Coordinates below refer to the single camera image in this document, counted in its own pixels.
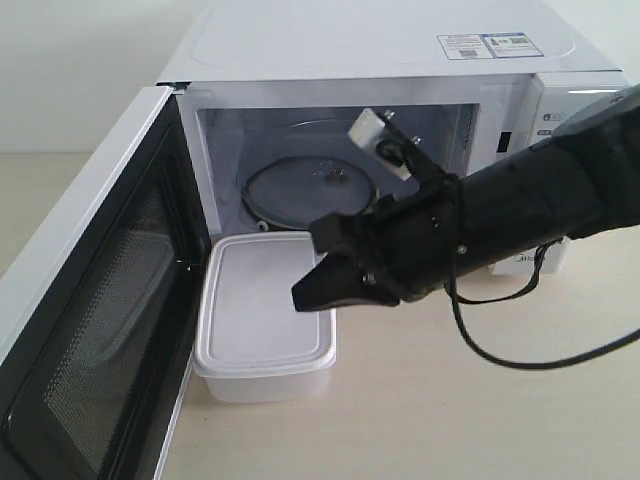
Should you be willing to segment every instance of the background wall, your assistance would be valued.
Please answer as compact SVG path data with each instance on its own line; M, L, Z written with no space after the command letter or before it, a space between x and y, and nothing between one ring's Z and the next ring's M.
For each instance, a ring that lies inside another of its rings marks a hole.
M625 68L631 79L640 79L637 0L613 0L609 5L602 0L547 2ZM93 151L138 89L155 83L205 3L4 2L0 152Z

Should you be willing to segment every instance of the beige table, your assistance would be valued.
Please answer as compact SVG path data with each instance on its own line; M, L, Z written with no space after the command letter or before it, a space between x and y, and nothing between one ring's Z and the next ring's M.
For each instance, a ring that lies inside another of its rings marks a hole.
M0 272L86 156L0 156ZM519 301L466 308L508 358L551 359L640 326L640 230L575 242L564 273ZM485 298L522 280L474 274ZM640 345L551 373L513 372L458 338L446 297L339 315L329 390L282 404L213 404L193 377L165 466L185 479L633 479Z

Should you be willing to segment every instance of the white plastic container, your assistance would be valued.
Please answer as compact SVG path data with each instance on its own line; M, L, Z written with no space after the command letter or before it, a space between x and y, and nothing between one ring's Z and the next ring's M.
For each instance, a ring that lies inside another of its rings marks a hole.
M304 232L236 235L213 247L196 337L196 372L230 403L313 395L336 359L335 311L296 312L292 285L318 261Z

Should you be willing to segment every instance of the open microwave door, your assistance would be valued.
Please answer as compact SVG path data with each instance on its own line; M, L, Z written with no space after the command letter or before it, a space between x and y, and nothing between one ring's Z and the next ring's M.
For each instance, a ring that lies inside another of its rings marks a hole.
M151 478L211 245L178 105L143 89L0 283L0 476Z

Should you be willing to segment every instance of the cable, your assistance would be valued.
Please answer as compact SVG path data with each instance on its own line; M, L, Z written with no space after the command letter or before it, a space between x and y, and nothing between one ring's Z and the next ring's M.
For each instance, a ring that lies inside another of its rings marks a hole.
M487 303L497 303L497 302L504 302L506 300L515 300L517 298L524 297L525 295L533 292L537 288L538 284L540 283L540 271L542 270L542 267L544 265L544 257L547 254L547 250L549 250L551 246L555 245L556 243L559 243L560 241L561 240L556 240L553 242L545 243L544 245L536 249L536 253L533 259L533 274L531 275L529 282L517 292L512 293L511 295L507 295L505 297L492 298L490 300L469 300L468 298L465 298L462 295L458 294L457 296L458 301L463 305L485 305Z
M580 353L578 355L574 355L571 357L562 358L560 360L550 361L550 362L515 362L511 360L505 360L503 358L497 357L486 350L484 350L480 345L478 345L475 340L469 334L467 327L464 324L464 320L462 318L462 312L460 310L460 301L461 298L458 295L458 286L457 286L457 272L456 272L456 262L458 257L458 246L463 243L460 241L463 238L463 197L462 197L462 188L460 184L460 180L455 175L449 175L448 180L450 181L451 187L451 198L453 201L454 208L457 210L458 214L458 232L456 238L459 240L458 242L454 242L454 247L451 253L451 266L449 269L449 278L448 282L445 286L445 290L449 297L451 298L451 308L453 309L453 316L456 321L456 326L458 327L458 331L460 332L460 336L467 344L467 346L478 356L487 360L488 362L493 363L494 365L498 365L505 368L511 368L515 370L555 370L558 368L566 368L574 365L578 365L580 363L588 362L598 357L602 357L608 353L619 350L622 347L626 347L627 345L632 344L633 342L640 339L640 328L624 335L617 340L614 340L610 343L602 345L600 347L594 348L593 350L589 350L584 353ZM541 268L542 263L544 261L544 255L547 249L551 246L550 244L545 244L541 247L538 247L535 255L535 263L536 267Z

